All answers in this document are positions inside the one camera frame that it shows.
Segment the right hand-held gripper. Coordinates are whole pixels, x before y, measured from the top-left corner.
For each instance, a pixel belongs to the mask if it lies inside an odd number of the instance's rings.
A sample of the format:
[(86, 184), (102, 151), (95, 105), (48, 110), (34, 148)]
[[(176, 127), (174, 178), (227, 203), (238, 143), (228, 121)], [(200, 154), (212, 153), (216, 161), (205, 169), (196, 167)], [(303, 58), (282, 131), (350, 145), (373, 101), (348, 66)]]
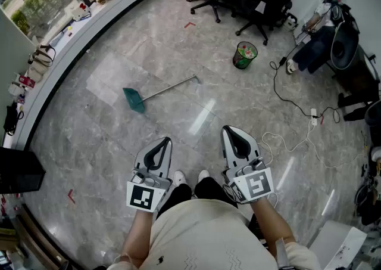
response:
[(228, 169), (222, 172), (228, 194), (239, 204), (250, 204), (274, 193), (271, 169), (266, 167), (256, 140), (245, 131), (225, 125), (221, 130)]

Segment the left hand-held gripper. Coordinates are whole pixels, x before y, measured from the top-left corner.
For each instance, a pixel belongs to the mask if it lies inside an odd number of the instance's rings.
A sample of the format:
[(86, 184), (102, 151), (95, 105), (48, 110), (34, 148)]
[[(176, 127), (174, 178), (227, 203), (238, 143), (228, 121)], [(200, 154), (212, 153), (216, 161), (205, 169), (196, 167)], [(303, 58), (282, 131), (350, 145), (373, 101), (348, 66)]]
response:
[(138, 152), (127, 182), (126, 206), (155, 212), (173, 182), (168, 177), (171, 154), (170, 138), (156, 139)]

